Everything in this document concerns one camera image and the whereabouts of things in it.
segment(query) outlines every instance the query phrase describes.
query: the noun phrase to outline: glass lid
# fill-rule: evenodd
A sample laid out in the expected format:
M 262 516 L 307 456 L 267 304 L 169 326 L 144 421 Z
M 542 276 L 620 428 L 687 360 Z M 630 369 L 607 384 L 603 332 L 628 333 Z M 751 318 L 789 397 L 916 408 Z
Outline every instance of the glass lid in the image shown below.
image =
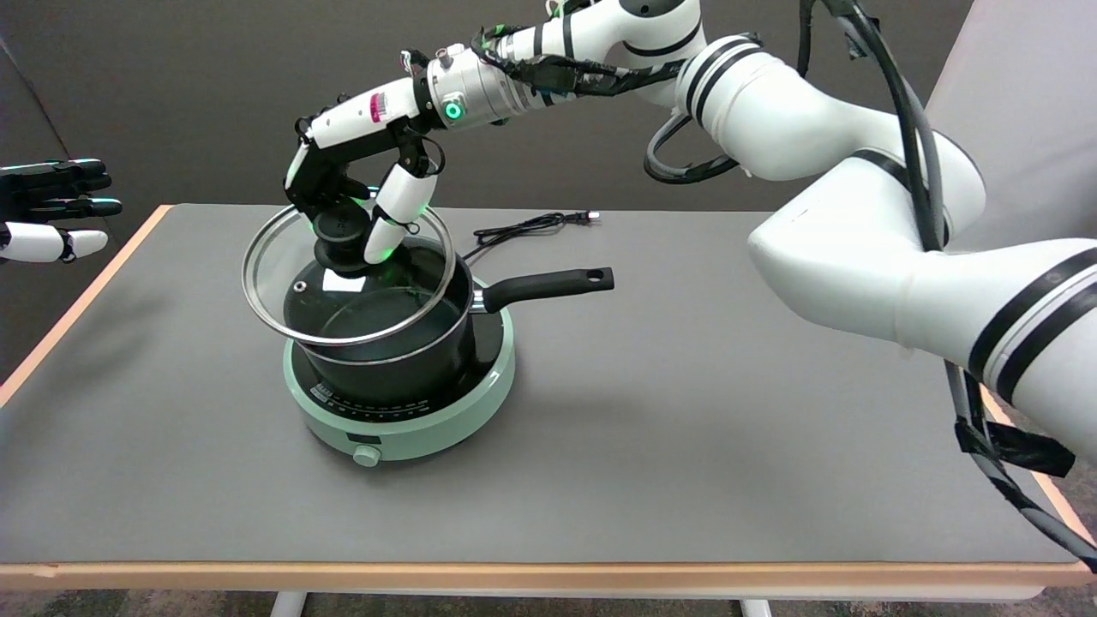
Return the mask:
M 369 220 L 373 200 L 359 206 Z M 337 273 L 317 261 L 317 251 L 330 245 L 289 206 L 248 246 L 245 298 L 267 326 L 310 346 L 361 345 L 404 332 L 443 301 L 457 259 L 449 229 L 433 210 L 425 209 L 419 222 L 427 224 L 408 225 L 411 233 L 382 263 Z M 366 226 L 362 237 L 369 232 Z

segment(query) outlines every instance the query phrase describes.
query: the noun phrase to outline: white panel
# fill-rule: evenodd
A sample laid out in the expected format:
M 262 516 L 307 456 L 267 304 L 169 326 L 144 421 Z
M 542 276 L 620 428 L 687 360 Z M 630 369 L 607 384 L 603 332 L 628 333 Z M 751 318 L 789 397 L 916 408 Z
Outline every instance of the white panel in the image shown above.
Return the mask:
M 1094 0 L 975 0 L 927 105 L 987 186 L 951 249 L 1097 237 L 1094 24 Z

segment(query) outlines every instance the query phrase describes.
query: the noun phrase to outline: table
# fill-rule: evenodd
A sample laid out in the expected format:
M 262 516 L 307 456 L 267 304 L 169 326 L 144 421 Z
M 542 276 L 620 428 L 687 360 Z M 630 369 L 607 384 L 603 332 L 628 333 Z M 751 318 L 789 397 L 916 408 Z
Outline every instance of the table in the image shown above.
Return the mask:
M 0 588 L 1002 601 L 1093 580 L 959 452 L 939 360 L 773 298 L 746 255 L 762 213 L 609 212 L 488 251 L 488 282 L 611 266 L 617 289 L 513 305 L 496 417 L 358 468 L 307 431 L 242 298 L 278 210 L 159 209 L 0 388 Z M 534 214 L 439 212 L 462 251 Z

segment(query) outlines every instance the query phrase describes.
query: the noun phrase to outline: black pot handle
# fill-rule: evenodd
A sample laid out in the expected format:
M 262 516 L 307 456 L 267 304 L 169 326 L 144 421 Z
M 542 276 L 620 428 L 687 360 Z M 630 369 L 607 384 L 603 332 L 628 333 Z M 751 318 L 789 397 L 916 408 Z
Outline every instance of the black pot handle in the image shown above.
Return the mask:
M 612 268 L 563 270 L 514 277 L 484 288 L 484 312 L 498 313 L 508 304 L 523 300 L 578 295 L 611 289 L 613 289 Z

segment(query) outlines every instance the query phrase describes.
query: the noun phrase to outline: red label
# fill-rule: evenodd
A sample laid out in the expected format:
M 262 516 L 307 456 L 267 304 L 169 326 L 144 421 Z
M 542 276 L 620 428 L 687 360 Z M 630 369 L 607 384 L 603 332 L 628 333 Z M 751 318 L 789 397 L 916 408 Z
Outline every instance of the red label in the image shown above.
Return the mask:
M 370 120 L 374 123 L 381 123 L 382 116 L 385 115 L 385 93 L 374 92 L 370 97 Z

